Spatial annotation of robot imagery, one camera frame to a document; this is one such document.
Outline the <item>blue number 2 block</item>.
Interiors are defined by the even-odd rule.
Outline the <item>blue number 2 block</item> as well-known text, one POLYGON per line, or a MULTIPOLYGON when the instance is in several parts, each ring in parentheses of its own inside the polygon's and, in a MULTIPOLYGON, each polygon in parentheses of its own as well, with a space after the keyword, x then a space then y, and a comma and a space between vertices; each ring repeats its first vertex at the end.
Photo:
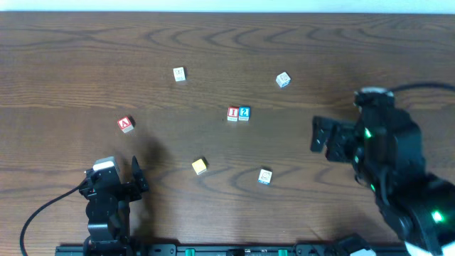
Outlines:
POLYGON ((250 107, 239 107, 239 121, 248 121, 250 119, 251 109, 250 107))

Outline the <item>red letter I block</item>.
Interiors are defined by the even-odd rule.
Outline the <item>red letter I block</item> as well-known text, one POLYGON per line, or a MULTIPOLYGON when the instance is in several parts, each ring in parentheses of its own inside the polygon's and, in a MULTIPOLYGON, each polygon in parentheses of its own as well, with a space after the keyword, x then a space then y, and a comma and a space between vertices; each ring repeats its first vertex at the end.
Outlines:
POLYGON ((227 121, 237 122, 239 118, 239 108, 229 107, 227 109, 227 121))

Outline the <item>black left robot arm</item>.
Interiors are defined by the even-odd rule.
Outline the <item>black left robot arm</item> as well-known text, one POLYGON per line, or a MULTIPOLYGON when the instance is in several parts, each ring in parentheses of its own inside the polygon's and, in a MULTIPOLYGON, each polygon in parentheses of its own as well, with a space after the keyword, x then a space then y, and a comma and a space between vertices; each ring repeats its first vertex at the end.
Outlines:
POLYGON ((90 236, 83 255, 139 255, 141 245, 130 235, 129 204, 141 200, 149 184, 137 158, 132 158, 132 180, 125 183, 113 156, 97 160, 85 174, 79 192, 88 200, 85 213, 90 236))

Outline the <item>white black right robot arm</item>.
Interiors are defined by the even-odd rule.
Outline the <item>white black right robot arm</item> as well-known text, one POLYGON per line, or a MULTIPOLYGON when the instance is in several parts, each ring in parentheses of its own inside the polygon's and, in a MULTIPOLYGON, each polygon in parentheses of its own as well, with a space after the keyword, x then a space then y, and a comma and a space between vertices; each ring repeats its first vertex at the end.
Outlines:
POLYGON ((355 92, 356 122, 312 119, 310 150, 349 163, 358 183, 375 195, 387 225, 409 254, 454 254, 454 184, 426 170, 422 133, 395 105, 394 90, 355 92))

